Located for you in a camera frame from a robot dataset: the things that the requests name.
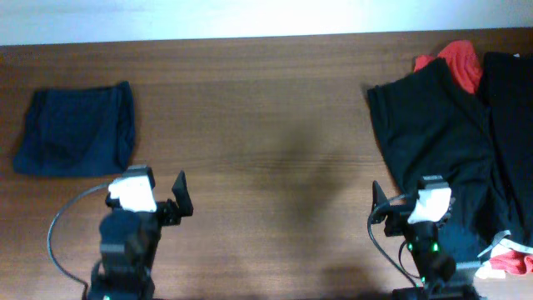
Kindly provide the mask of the black shorts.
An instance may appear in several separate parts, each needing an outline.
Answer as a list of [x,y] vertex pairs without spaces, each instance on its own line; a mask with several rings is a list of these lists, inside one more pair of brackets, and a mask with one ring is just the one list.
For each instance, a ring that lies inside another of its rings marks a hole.
[[512,220],[486,107],[454,83],[442,59],[367,98],[396,185],[408,193],[421,177],[442,176],[455,201],[439,242],[458,262],[476,259]]

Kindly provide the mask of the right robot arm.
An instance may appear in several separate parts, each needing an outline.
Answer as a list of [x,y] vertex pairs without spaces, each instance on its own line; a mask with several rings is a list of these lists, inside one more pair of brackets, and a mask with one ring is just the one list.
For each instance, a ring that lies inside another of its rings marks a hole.
[[[367,232],[377,251],[411,284],[391,292],[393,299],[479,300],[474,275],[478,261],[456,262],[439,242],[439,230],[451,217],[449,184],[440,176],[422,177],[416,190],[388,198],[377,181],[372,183],[371,212]],[[402,262],[393,260],[374,237],[372,227],[384,223],[386,237],[402,236],[398,255],[406,249],[416,266],[417,275]]]

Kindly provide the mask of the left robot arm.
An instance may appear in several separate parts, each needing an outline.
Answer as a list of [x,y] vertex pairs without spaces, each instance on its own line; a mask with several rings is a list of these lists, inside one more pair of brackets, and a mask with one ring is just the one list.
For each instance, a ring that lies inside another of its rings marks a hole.
[[184,172],[172,185],[173,199],[156,201],[154,187],[150,167],[130,168],[108,185],[111,212],[99,225],[101,258],[92,268],[86,299],[153,298],[152,268],[162,229],[193,215]]

